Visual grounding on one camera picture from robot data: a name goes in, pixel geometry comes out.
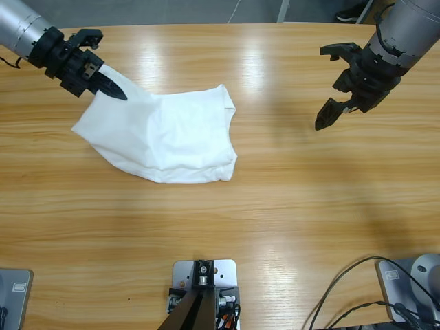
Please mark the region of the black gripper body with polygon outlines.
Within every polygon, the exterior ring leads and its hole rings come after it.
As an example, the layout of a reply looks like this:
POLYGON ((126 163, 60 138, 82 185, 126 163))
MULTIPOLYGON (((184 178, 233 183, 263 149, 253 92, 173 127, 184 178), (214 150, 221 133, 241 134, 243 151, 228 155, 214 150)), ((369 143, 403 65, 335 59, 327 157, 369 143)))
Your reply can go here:
POLYGON ((334 45, 332 59, 342 58, 349 64, 334 82, 333 88, 351 93, 344 113, 360 110, 363 113, 376 107, 401 80, 402 71, 374 54, 369 46, 361 48, 355 43, 334 45))
POLYGON ((45 28, 41 38, 32 43, 28 62, 44 67, 46 76, 59 79, 62 88, 79 97, 97 83, 104 61, 91 50, 98 48, 102 38, 99 29, 81 29, 65 40, 58 28, 45 28))

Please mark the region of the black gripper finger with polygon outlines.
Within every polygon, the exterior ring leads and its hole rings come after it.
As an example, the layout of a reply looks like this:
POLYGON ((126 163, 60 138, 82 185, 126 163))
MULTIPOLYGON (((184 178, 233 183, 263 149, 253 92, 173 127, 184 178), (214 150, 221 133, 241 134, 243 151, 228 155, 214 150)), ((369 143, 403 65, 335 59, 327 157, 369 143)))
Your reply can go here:
POLYGON ((123 90, 109 77, 98 72, 97 73, 97 88, 107 96, 116 98, 119 100, 128 100, 127 95, 123 90))
POLYGON ((90 91, 96 94, 98 91, 101 91, 105 95, 116 98, 119 100, 127 100, 127 95, 123 92, 123 90, 114 82, 98 82, 90 85, 90 91))
POLYGON ((321 110, 319 110, 315 120, 315 130, 320 131, 332 126, 336 120, 344 113, 349 102, 337 102, 333 98, 329 98, 325 102, 321 110))

